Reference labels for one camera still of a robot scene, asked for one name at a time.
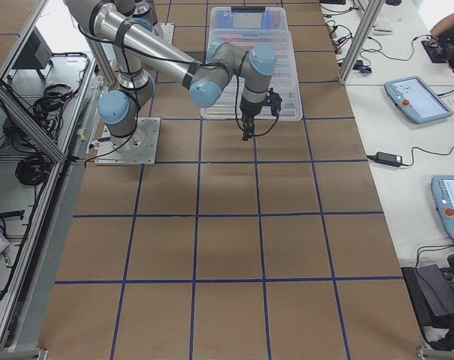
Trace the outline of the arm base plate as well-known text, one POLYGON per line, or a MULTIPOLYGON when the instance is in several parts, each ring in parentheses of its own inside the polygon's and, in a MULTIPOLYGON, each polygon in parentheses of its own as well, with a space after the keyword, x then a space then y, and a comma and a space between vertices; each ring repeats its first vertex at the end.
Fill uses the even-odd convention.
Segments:
POLYGON ((173 23, 157 23, 153 26, 153 31, 157 36, 171 44, 173 42, 174 28, 173 23))
POLYGON ((95 164, 98 166, 136 166, 155 164, 161 119, 138 118, 137 129, 131 138, 113 137, 98 146, 95 164))

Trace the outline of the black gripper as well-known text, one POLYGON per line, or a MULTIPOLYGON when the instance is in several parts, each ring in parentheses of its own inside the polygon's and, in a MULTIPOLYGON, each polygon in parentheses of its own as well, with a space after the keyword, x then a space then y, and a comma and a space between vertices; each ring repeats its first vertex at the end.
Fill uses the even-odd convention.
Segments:
POLYGON ((241 97, 240 110, 242 113, 242 140, 248 141, 254 137, 254 119, 263 108, 266 97, 263 96, 259 101, 250 101, 244 95, 241 97))

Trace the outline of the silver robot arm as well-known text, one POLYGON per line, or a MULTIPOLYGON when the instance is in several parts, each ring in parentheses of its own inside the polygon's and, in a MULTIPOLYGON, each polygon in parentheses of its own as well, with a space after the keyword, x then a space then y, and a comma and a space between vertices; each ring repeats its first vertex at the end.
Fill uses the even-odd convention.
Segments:
POLYGON ((270 107, 272 115, 279 116, 281 99, 269 86, 277 62, 271 47, 246 50, 220 42, 209 48, 207 62, 202 63, 155 33, 157 18, 147 1, 65 4, 89 40, 113 47, 119 88, 101 97, 98 112, 110 132, 115 153, 137 149, 145 137, 139 129, 138 115, 155 92, 154 80, 145 66, 181 84, 199 108, 212 107, 232 78, 242 78, 244 87, 238 107, 244 140, 254 137, 254 119, 262 108, 270 107))
POLYGON ((158 24, 158 16, 153 0, 135 0, 132 17, 153 34, 163 37, 163 29, 158 24))

